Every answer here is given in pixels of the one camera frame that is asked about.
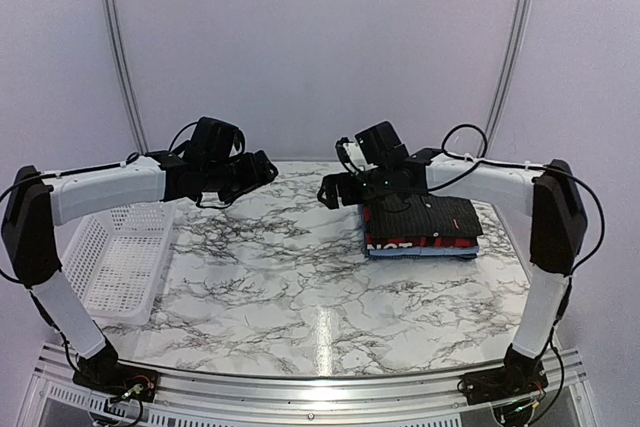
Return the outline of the red black plaid shirt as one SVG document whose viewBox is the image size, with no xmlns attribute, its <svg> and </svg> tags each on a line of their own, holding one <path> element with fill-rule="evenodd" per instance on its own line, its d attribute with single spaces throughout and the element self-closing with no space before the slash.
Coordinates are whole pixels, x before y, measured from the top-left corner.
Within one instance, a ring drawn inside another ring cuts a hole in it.
<svg viewBox="0 0 640 427">
<path fill-rule="evenodd" d="M 435 249 L 474 249 L 479 245 L 475 237 L 374 237 L 370 234 L 364 236 L 366 248 L 369 250 L 384 249 L 409 249 L 409 248 L 435 248 Z"/>
</svg>

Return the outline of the black pinstriped long sleeve shirt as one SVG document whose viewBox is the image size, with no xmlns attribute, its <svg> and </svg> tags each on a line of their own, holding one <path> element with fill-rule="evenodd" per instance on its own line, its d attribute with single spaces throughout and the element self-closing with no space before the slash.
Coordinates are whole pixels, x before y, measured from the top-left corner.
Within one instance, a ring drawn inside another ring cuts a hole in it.
<svg viewBox="0 0 640 427">
<path fill-rule="evenodd" d="M 484 234 L 470 200 L 413 195 L 389 196 L 363 205 L 366 232 L 374 238 L 460 237 Z"/>
</svg>

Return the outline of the light blue shirt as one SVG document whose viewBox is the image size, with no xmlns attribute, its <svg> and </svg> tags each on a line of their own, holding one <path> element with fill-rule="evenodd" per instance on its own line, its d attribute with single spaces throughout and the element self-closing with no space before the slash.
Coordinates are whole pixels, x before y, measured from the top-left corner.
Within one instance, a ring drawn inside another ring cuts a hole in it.
<svg viewBox="0 0 640 427">
<path fill-rule="evenodd" d="M 410 246 L 408 243 L 400 243 L 400 244 L 378 244 L 367 245 L 365 248 L 365 254 L 369 251 L 399 251 L 399 252 L 437 252 L 437 251 L 453 251 L 453 252 L 476 252 L 477 254 L 480 251 L 480 248 L 477 245 L 471 245 L 468 247 L 455 247 L 455 246 Z"/>
</svg>

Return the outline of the blue checked shirt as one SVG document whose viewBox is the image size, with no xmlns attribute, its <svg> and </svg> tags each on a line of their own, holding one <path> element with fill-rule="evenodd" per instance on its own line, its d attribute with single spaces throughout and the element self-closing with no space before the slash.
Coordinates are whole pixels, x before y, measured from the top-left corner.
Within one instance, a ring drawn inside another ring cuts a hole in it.
<svg viewBox="0 0 640 427">
<path fill-rule="evenodd" d="M 371 259 L 421 259 L 421 258 L 457 258 L 463 260 L 475 259 L 478 257 L 476 252 L 453 252 L 453 251 L 437 251 L 437 252 L 399 252 L 399 251 L 369 251 L 366 256 Z"/>
</svg>

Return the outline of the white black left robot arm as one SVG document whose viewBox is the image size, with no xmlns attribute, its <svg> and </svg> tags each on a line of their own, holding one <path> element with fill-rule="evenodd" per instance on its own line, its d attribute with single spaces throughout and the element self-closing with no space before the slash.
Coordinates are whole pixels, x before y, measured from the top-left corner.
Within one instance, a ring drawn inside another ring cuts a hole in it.
<svg viewBox="0 0 640 427">
<path fill-rule="evenodd" d="M 189 158 L 160 150 L 74 170 L 25 166 L 18 171 L 1 196 L 8 203 L 1 237 L 14 271 L 10 280 L 27 290 L 43 320 L 77 352 L 75 382 L 116 392 L 142 375 L 120 363 L 67 277 L 64 263 L 79 246 L 89 218 L 134 204 L 182 198 L 200 203 L 206 192 L 217 193 L 228 206 L 277 175 L 263 151 L 216 160 L 210 154 Z"/>
</svg>

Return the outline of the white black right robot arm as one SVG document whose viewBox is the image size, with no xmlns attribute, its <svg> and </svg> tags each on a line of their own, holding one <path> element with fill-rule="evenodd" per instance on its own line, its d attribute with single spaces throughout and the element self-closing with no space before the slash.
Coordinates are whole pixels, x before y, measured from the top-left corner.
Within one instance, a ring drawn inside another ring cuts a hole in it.
<svg viewBox="0 0 640 427">
<path fill-rule="evenodd" d="M 479 404 L 545 388 L 542 357 L 569 304 L 573 275 L 590 258 L 580 253 L 588 227 L 580 193 L 592 188 L 559 159 L 501 162 L 444 146 L 411 154 L 388 121 L 338 140 L 335 150 L 344 170 L 324 177 L 317 192 L 331 210 L 426 195 L 502 205 L 530 217 L 530 289 L 520 325 L 502 366 L 463 375 L 459 389 L 468 403 Z"/>
</svg>

